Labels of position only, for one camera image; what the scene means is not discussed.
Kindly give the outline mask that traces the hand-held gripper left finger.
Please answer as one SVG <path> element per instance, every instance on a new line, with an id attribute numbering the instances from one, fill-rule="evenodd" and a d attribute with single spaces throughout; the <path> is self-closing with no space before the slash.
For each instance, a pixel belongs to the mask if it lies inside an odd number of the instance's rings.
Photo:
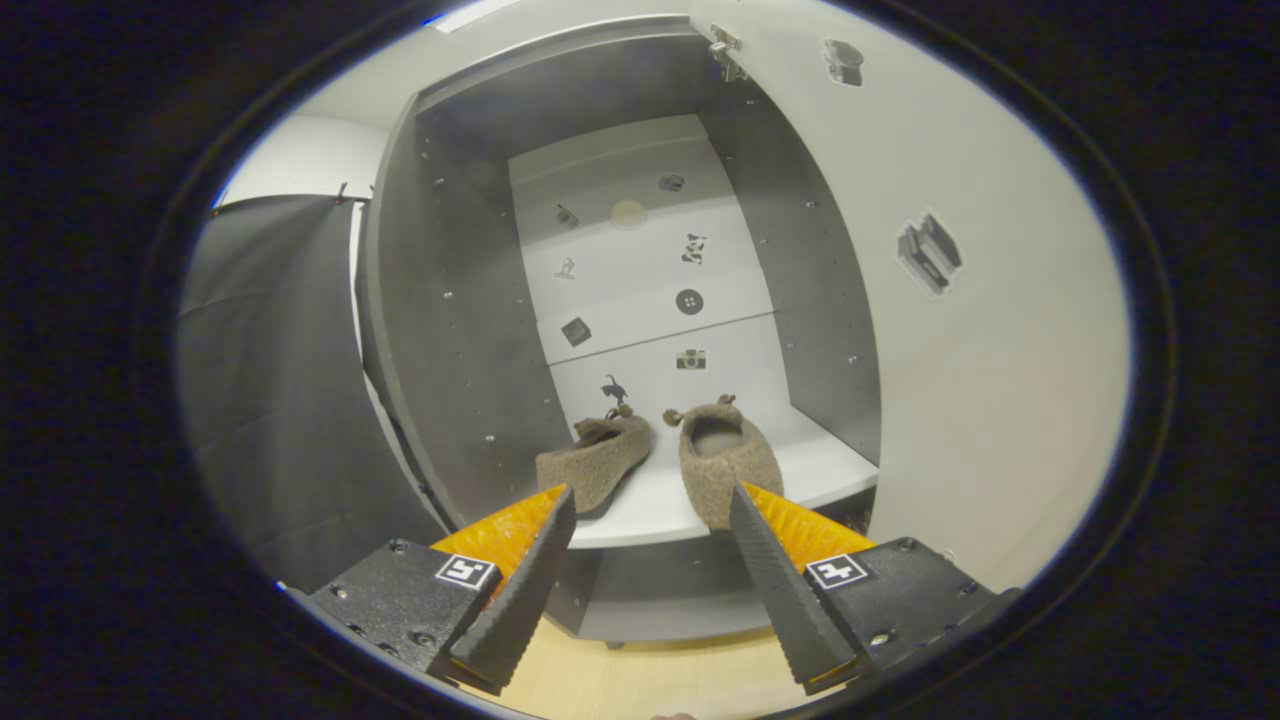
<path id="1" fill-rule="evenodd" d="M 499 694 L 575 529 L 573 492 L 553 486 L 433 544 L 389 539 L 316 591 L 291 596 L 399 670 Z"/>

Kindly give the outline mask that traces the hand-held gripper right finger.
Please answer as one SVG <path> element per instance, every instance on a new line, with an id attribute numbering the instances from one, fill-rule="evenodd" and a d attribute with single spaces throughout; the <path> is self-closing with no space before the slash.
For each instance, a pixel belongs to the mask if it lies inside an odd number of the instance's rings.
<path id="1" fill-rule="evenodd" d="M 749 483 L 733 489 L 730 525 L 808 694 L 914 673 L 983 632 L 1021 594 L 992 591 L 916 538 L 877 544 Z"/>

